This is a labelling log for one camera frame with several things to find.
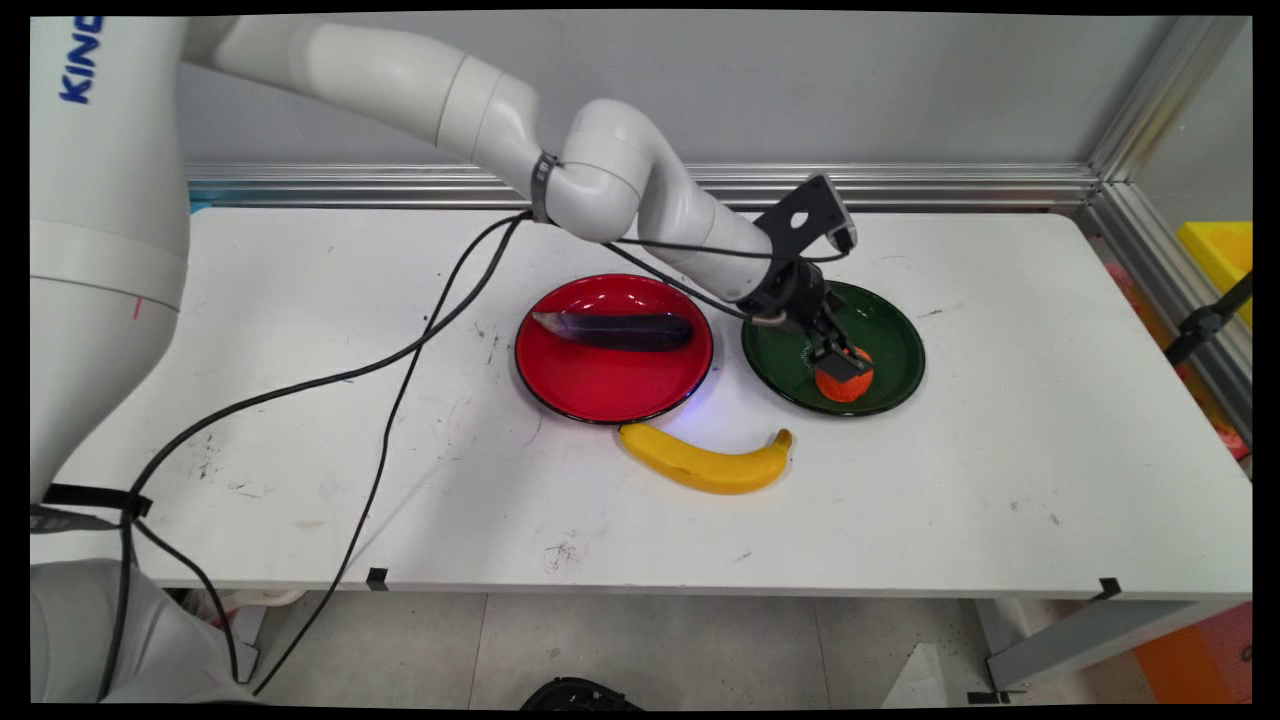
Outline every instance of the green plate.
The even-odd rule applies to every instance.
[[[852,402],[836,402],[814,384],[809,366],[809,338],[799,333],[742,323],[742,351],[755,374],[782,397],[828,415],[874,415],[902,404],[924,378],[924,343],[915,325],[890,301],[851,284],[828,282],[845,306],[836,323],[849,341],[861,347],[876,364],[876,377],[867,395]]]

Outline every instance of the red plate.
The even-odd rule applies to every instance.
[[[591,275],[553,290],[530,313],[673,313],[694,327],[680,350],[628,352],[559,338],[526,314],[516,336],[520,377],[534,397],[575,420],[622,424],[660,415],[692,395],[712,364],[712,329],[701,310],[654,279]]]

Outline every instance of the yellow bin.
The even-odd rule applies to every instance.
[[[1219,292],[1231,290],[1253,269],[1253,223],[1184,223],[1178,240]],[[1252,297],[1239,313],[1252,328]]]

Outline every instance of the plate rim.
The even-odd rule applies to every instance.
[[[582,281],[588,281],[588,279],[593,279],[593,278],[604,278],[604,277],[639,278],[641,281],[648,281],[648,282],[658,283],[662,287],[664,287],[664,288],[667,288],[667,290],[669,290],[669,291],[680,295],[681,297],[684,297],[685,300],[689,301],[689,304],[694,307],[695,311],[698,311],[698,316],[703,320],[703,327],[707,328],[707,337],[710,341],[710,346],[712,346],[712,351],[707,355],[707,364],[703,368],[703,373],[698,377],[698,382],[694,383],[694,387],[689,388],[689,392],[686,392],[684,396],[681,396],[678,400],[676,400],[676,402],[673,402],[673,404],[671,404],[671,405],[668,405],[668,406],[666,406],[666,407],[663,407],[660,410],[657,410],[657,411],[654,411],[654,413],[652,413],[649,415],[643,415],[640,418],[634,418],[634,419],[628,419],[628,420],[591,420],[589,418],[580,418],[577,415],[573,415],[572,413],[568,413],[566,410],[561,410],[559,407],[552,405],[552,402],[549,400],[547,400],[545,397],[543,397],[541,395],[539,395],[538,391],[534,389],[534,386],[529,384],[529,378],[525,377],[525,368],[520,363],[520,338],[525,334],[525,325],[529,323],[529,316],[534,311],[534,307],[538,307],[543,302],[543,300],[547,300],[553,293],[563,290],[564,287],[568,287],[568,286],[571,286],[573,283],[577,283],[577,282],[582,282]],[[676,407],[680,407],[681,405],[684,405],[686,400],[689,400],[690,397],[692,397],[694,393],[698,392],[698,388],[703,387],[703,383],[707,382],[707,375],[709,375],[710,372],[712,372],[712,361],[716,359],[716,333],[712,332],[712,324],[707,319],[707,314],[703,313],[703,309],[699,307],[696,302],[694,302],[694,299],[689,297],[687,295],[685,295],[684,292],[681,292],[678,288],[672,287],[672,286],[669,286],[669,284],[667,284],[667,283],[664,283],[662,281],[654,279],[654,278],[649,278],[649,277],[645,277],[645,275],[637,275],[635,273],[598,273],[598,274],[594,274],[594,275],[585,275],[585,277],[581,277],[581,278],[577,278],[577,279],[572,279],[572,281],[568,281],[567,283],[561,283],[561,284],[553,287],[552,290],[547,291],[532,305],[530,305],[529,310],[525,310],[525,314],[520,318],[520,327],[516,328],[516,342],[513,342],[511,345],[511,354],[512,354],[512,359],[516,361],[516,374],[520,375],[520,382],[524,383],[525,389],[527,389],[529,395],[532,395],[534,398],[538,400],[538,402],[540,402],[544,407],[547,407],[552,413],[556,413],[557,415],[561,415],[562,418],[568,418],[570,420],[577,420],[579,423],[586,423],[586,424],[590,424],[590,425],[630,425],[632,423],[643,423],[645,420],[652,420],[653,418],[657,418],[659,415],[664,415],[667,413],[671,413]]]

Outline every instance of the gray wall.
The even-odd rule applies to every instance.
[[[1135,178],[1170,229],[1253,220],[1253,22]]]
[[[332,19],[430,35],[525,79],[557,151],[616,97],[686,161],[1083,160],[1167,18],[774,10],[474,10]],[[398,131],[184,67],[191,161],[448,163]]]

